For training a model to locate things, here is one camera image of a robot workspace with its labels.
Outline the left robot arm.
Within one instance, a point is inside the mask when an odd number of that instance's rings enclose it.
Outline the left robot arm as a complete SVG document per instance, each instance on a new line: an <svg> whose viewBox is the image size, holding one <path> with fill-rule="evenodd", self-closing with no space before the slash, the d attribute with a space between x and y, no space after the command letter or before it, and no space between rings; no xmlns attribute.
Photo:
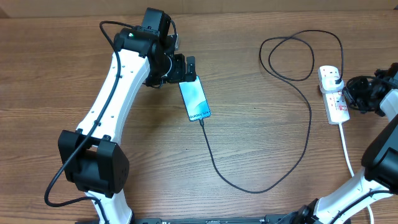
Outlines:
<svg viewBox="0 0 398 224"><path fill-rule="evenodd" d="M177 30L164 11L148 8L141 25L123 24L109 42L111 66L93 106L76 130L58 139L60 174L93 203L99 223L132 223L124 196L129 160L120 143L137 92L176 83L190 96L199 79L195 59L176 53Z"/></svg>

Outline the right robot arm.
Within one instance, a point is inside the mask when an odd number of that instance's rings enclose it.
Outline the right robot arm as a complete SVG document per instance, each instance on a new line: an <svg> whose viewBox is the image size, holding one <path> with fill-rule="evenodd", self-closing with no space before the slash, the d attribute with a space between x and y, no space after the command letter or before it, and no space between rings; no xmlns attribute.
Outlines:
<svg viewBox="0 0 398 224"><path fill-rule="evenodd" d="M330 124L341 126L349 119L349 109L375 112L389 123L365 150L361 169L350 180L279 223L349 223L370 204L397 194L397 64L339 85L335 67L320 67L318 77Z"/></svg>

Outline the Samsung Galaxy smartphone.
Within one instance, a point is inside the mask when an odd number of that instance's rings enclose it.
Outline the Samsung Galaxy smartphone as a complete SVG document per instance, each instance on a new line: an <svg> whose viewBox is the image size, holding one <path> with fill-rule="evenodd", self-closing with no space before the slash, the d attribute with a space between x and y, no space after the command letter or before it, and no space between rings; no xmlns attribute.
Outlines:
<svg viewBox="0 0 398 224"><path fill-rule="evenodd" d="M190 121L211 116L211 110L199 76L194 82L179 83L179 88Z"/></svg>

